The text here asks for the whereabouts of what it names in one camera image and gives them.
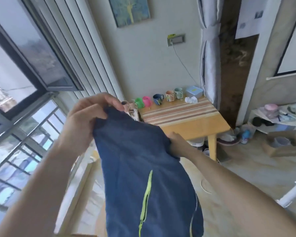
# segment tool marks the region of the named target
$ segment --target wooden table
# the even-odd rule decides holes
[[[146,123],[158,125],[168,134],[172,131],[179,133],[185,140],[208,137],[210,158],[216,157],[216,135],[230,130],[225,119],[205,97],[198,103],[188,104],[184,100],[168,102],[162,105],[153,103],[150,107],[139,109]]]

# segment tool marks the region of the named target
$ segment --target power outlet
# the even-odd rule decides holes
[[[183,43],[185,42],[185,34],[180,34],[180,35],[171,34],[171,35],[168,35],[167,40],[168,40],[168,46],[172,46],[172,43],[174,45]]]

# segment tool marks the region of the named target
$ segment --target pink jar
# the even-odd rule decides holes
[[[274,119],[278,116],[278,106],[276,104],[266,104],[264,106],[266,117]]]

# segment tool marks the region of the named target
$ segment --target hand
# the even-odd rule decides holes
[[[68,113],[66,122],[56,142],[61,152],[77,158],[84,153],[93,139],[92,132],[95,118],[106,119],[103,107],[111,105],[119,111],[124,111],[121,102],[108,93],[80,99]]]
[[[174,156],[188,158],[188,153],[196,150],[180,134],[171,132],[167,136],[171,140],[170,151]]]

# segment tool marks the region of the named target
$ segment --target blue mug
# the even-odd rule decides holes
[[[153,101],[156,105],[161,105],[164,100],[164,96],[162,94],[153,95]]]

